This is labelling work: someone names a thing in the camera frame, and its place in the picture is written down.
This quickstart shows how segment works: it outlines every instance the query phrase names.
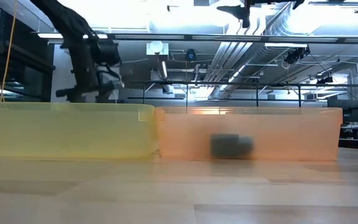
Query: ceiling pipe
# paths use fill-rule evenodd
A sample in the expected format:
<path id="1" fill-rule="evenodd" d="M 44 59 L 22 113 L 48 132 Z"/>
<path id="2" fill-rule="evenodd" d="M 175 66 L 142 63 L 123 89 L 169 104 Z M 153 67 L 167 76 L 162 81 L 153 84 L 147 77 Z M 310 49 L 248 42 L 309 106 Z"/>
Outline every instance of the ceiling pipe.
<path id="1" fill-rule="evenodd" d="M 261 94 L 267 87 L 268 87 L 268 86 L 263 87 L 263 88 L 259 91 L 258 95 Z"/>
<path id="2" fill-rule="evenodd" d="M 356 65 L 355 65 L 354 63 L 358 62 L 358 58 L 353 58 L 353 59 L 350 59 L 350 60 L 348 60 L 348 61 L 346 61 L 346 62 L 348 62 L 348 63 L 340 63 L 339 65 L 335 65 L 335 66 L 332 66 L 332 67 L 327 67 L 326 70 L 328 70 L 328 69 L 331 68 L 330 72 L 336 73 L 336 72 L 340 72 L 340 71 L 345 70 L 345 69 L 348 69 L 348 68 L 354 68 L 354 67 L 356 67 Z M 312 67 L 314 67 L 314 65 L 310 65 L 310 66 L 307 66 L 306 68 L 304 68 L 304 69 L 302 69 L 302 70 L 300 70 L 300 71 L 296 71 L 296 72 L 290 73 L 290 74 L 289 74 L 289 77 L 292 78 L 293 80 L 297 80 L 297 79 L 298 79 L 298 78 L 297 78 L 297 75 L 298 75 L 299 73 L 304 72 L 304 71 L 306 71 L 307 69 L 312 68 Z M 297 80 L 297 82 L 305 82 L 305 81 L 310 80 L 310 78 L 315 78 L 316 76 L 317 76 L 317 74 L 316 74 L 316 75 L 312 75 L 312 76 L 308 76 L 308 77 L 305 77 L 305 78 L 301 78 L 301 79 Z M 285 78 L 279 78 L 279 79 L 276 79 L 275 82 L 283 82 L 283 81 L 285 81 L 286 79 L 287 79 L 287 77 L 285 77 Z"/>
<path id="3" fill-rule="evenodd" d="M 287 20 L 291 14 L 291 6 L 292 3 L 286 4 L 282 10 L 279 12 L 276 20 L 271 23 L 271 26 L 266 28 L 265 35 L 305 35 L 305 34 L 294 34 L 288 30 Z M 237 68 L 241 68 L 243 65 L 247 63 L 272 63 L 276 58 L 283 55 L 287 52 L 288 48 L 281 47 L 269 47 L 267 48 L 264 44 L 252 44 L 252 47 L 246 52 L 244 58 L 246 59 L 245 63 L 240 63 Z M 255 69 L 252 67 L 245 67 L 241 71 L 241 75 L 256 75 L 259 71 L 263 69 Z M 235 78 L 231 78 L 232 82 L 236 83 L 244 83 L 247 80 L 241 78 L 241 76 L 237 76 Z M 213 95 L 215 97 L 229 97 L 230 94 L 238 88 L 239 85 L 221 85 L 215 88 Z"/>
<path id="4" fill-rule="evenodd" d="M 209 66 L 207 70 L 207 74 L 205 76 L 204 80 L 209 80 L 211 76 L 211 72 L 217 68 L 216 64 L 222 59 L 223 54 L 226 52 L 227 48 L 229 47 L 229 42 L 223 42 L 218 48 L 218 51 L 216 52 L 216 55 L 214 56 L 211 65 Z"/>
<path id="5" fill-rule="evenodd" d="M 239 43 L 237 43 L 237 42 L 231 42 L 229 44 L 229 47 L 227 48 L 226 53 L 223 54 L 222 58 L 219 60 L 217 69 L 226 68 L 225 64 L 229 63 L 228 58 L 232 57 L 230 55 L 233 54 L 233 50 L 235 50 L 238 45 L 239 45 Z M 208 77 L 208 79 L 206 79 L 206 81 L 208 81 L 208 82 L 213 81 L 215 79 L 215 77 L 218 76 L 219 74 L 220 74 L 219 70 L 216 70 L 216 69 L 212 70 L 210 76 Z"/>
<path id="6" fill-rule="evenodd" d="M 198 75 L 200 74 L 200 66 L 201 64 L 196 64 L 194 68 L 194 73 L 195 73 L 194 82 L 197 82 Z"/>
<path id="7" fill-rule="evenodd" d="M 266 18 L 264 16 L 260 17 L 259 19 L 254 16 L 251 17 L 252 23 L 250 28 L 247 30 L 246 35 L 259 35 L 261 34 L 265 28 L 266 28 Z M 237 61 L 245 54 L 245 52 L 249 49 L 251 46 L 251 43 L 240 43 L 239 48 L 235 50 L 235 53 L 232 55 L 230 60 L 227 61 L 225 64 L 225 68 L 232 68 L 237 63 Z M 227 71 L 221 71 L 219 75 L 212 81 L 219 82 L 225 75 L 227 74 Z"/>
<path id="8" fill-rule="evenodd" d="M 195 71 L 194 68 L 187 68 L 187 69 L 185 69 L 185 68 L 168 68 L 167 70 L 168 70 L 168 72 L 194 72 Z M 232 71 L 234 71 L 234 69 L 227 69 L 227 71 L 232 72 Z M 199 68 L 198 73 L 207 73 L 207 69 Z"/>

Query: wooden table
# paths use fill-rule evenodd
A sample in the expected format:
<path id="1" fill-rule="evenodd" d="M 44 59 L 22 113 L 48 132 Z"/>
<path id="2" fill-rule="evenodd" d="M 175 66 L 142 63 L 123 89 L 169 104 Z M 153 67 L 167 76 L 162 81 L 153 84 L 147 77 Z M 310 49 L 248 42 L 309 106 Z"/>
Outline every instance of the wooden table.
<path id="1" fill-rule="evenodd" d="M 0 223 L 358 223 L 358 150 L 337 162 L 0 158 Z"/>

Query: black robotic arm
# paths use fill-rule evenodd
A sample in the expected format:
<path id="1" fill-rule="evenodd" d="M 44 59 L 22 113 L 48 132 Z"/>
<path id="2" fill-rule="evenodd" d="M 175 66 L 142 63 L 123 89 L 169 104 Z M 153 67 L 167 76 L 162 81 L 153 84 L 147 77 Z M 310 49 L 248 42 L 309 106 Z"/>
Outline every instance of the black robotic arm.
<path id="1" fill-rule="evenodd" d="M 121 76 L 110 69 L 110 66 L 121 62 L 117 44 L 111 40 L 99 39 L 83 17 L 57 0 L 30 1 L 51 20 L 64 38 L 61 48 L 68 49 L 70 53 L 76 86 L 58 90 L 58 97 L 67 96 L 68 101 L 76 103 L 106 101 L 114 89 L 123 86 Z M 105 66 L 107 72 L 98 72 L 96 68 L 100 66 Z M 102 73 L 110 74 L 118 82 L 103 83 Z M 96 91 L 96 99 L 84 96 L 85 93 Z"/>

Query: yellow plastic bin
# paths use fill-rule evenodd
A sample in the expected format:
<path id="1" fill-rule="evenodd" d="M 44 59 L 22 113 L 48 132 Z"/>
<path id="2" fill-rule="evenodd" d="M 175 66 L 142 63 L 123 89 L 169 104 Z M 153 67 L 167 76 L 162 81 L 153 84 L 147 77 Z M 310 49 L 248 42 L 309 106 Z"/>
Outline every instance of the yellow plastic bin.
<path id="1" fill-rule="evenodd" d="M 0 103 L 0 156 L 144 157 L 156 142 L 153 106 Z"/>
<path id="2" fill-rule="evenodd" d="M 162 157 L 335 160 L 340 108 L 157 108 Z"/>

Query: fluorescent light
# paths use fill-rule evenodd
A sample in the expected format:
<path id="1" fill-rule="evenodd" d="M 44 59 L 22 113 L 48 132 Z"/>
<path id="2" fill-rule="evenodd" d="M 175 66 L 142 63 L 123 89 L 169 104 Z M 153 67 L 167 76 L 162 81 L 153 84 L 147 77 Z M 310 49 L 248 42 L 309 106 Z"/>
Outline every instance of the fluorescent light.
<path id="1" fill-rule="evenodd" d="M 316 94 L 316 93 L 324 93 L 325 91 L 327 90 L 331 90 L 333 88 L 335 88 L 336 86 L 330 86 L 330 87 L 326 87 L 326 88 L 323 88 L 321 90 L 317 90 L 317 91 L 312 91 L 312 93 Z"/>
<path id="2" fill-rule="evenodd" d="M 330 38 L 330 37 L 269 37 L 268 40 L 275 41 L 275 42 L 329 42 L 334 43 L 338 40 L 338 38 Z"/>
<path id="3" fill-rule="evenodd" d="M 165 78 L 167 78 L 168 73 L 167 73 L 167 65 L 165 64 L 165 62 L 162 62 L 162 70 L 164 71 Z"/>
<path id="4" fill-rule="evenodd" d="M 146 28 L 92 28 L 92 29 L 102 31 L 104 33 L 113 33 L 114 31 L 148 32 Z"/>
<path id="5" fill-rule="evenodd" d="M 215 36 L 211 36 L 211 35 L 193 35 L 193 40 L 205 40 L 205 41 L 211 41 L 211 40 L 221 40 L 221 41 L 225 41 L 225 40 L 238 40 L 238 41 L 242 41 L 242 42 L 256 42 L 256 41 L 260 41 L 262 38 L 261 37 L 250 37 L 250 36 L 234 36 L 234 35 L 215 35 Z"/>
<path id="6" fill-rule="evenodd" d="M 39 37 L 45 39 L 62 39 L 63 36 L 61 34 L 38 34 Z"/>
<path id="7" fill-rule="evenodd" d="M 1 92 L 4 93 L 4 94 L 7 94 L 7 95 L 18 95 L 17 93 L 13 93 L 13 92 L 7 91 L 7 90 L 1 91 L 1 89 L 0 89 L 0 94 L 1 94 Z"/>
<path id="8" fill-rule="evenodd" d="M 125 40 L 184 40 L 184 35 L 148 35 L 148 34 L 118 34 L 116 39 Z"/>
<path id="9" fill-rule="evenodd" d="M 265 47 L 307 47 L 307 44 L 293 43 L 265 43 Z"/>
<path id="10" fill-rule="evenodd" d="M 342 94 L 342 93 L 333 93 L 333 94 L 330 94 L 330 95 L 326 95 L 326 96 L 319 96 L 317 97 L 317 99 L 325 99 L 325 98 L 328 98 L 328 97 L 332 97 L 332 96 L 336 96 L 336 95 L 339 95 L 339 94 Z"/>
<path id="11" fill-rule="evenodd" d="M 38 34 L 39 37 L 44 38 L 44 39 L 62 39 L 63 36 L 61 34 L 58 33 L 52 33 L 52 34 Z M 107 39 L 108 36 L 107 34 L 98 34 L 98 37 L 100 39 Z"/>
<path id="12" fill-rule="evenodd" d="M 235 79 L 235 77 L 232 76 L 232 77 L 229 79 L 229 82 L 233 82 L 234 79 Z"/>
<path id="13" fill-rule="evenodd" d="M 240 69 L 239 69 L 239 72 L 242 72 L 243 69 L 245 69 L 246 65 L 243 65 Z"/>
<path id="14" fill-rule="evenodd" d="M 235 74 L 233 75 L 234 78 L 236 78 L 240 73 L 239 72 L 235 72 Z"/>

